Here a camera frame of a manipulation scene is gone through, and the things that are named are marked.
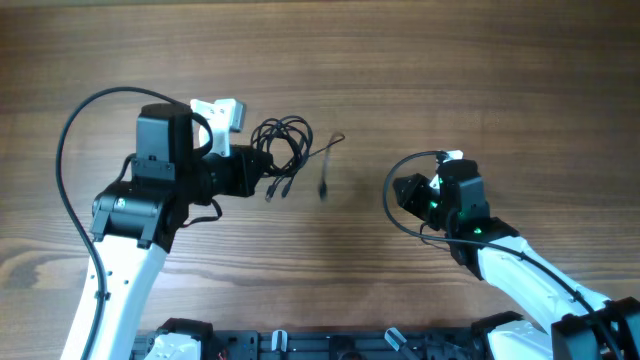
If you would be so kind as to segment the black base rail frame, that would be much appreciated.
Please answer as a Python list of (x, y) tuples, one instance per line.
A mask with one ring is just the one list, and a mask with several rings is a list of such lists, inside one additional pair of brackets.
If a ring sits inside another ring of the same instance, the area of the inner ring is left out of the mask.
[(382, 332), (289, 332), (286, 348), (275, 350), (272, 335), (257, 331), (214, 333), (216, 359), (489, 359), (488, 348), (468, 328), (403, 331), (402, 350), (395, 349)]

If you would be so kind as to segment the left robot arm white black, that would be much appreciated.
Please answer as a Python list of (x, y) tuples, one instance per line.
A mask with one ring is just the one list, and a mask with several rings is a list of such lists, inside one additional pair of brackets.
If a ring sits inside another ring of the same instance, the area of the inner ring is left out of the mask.
[(176, 233), (193, 225), (193, 205), (218, 195), (250, 197), (271, 155), (232, 145), (245, 106), (193, 99), (141, 109), (136, 150), (92, 205), (90, 262), (63, 348), (65, 359), (126, 359), (141, 315)]

